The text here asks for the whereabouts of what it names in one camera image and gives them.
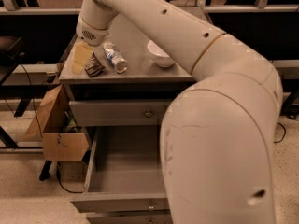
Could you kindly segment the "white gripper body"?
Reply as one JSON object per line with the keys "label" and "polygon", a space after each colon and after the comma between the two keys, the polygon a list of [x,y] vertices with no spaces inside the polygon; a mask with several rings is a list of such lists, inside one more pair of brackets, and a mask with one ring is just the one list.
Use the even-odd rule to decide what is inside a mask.
{"label": "white gripper body", "polygon": [[88,43],[90,46],[100,46],[106,36],[109,34],[108,29],[98,30],[88,25],[81,17],[78,17],[76,27],[77,36]]}

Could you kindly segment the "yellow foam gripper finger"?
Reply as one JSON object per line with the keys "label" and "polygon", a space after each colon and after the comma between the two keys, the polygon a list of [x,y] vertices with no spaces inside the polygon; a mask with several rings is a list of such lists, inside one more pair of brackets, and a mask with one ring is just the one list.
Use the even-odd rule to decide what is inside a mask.
{"label": "yellow foam gripper finger", "polygon": [[92,55],[93,49],[86,42],[78,42],[75,46],[73,62],[71,64],[72,72],[79,75]]}

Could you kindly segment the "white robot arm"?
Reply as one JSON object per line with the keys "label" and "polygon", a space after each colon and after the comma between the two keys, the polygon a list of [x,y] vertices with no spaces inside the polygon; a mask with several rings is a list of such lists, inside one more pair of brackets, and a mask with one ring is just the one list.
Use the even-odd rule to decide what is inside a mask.
{"label": "white robot arm", "polygon": [[164,0],[83,0],[77,33],[98,46],[122,14],[195,79],[165,112],[160,154],[174,224],[276,224],[271,146],[276,68]]}

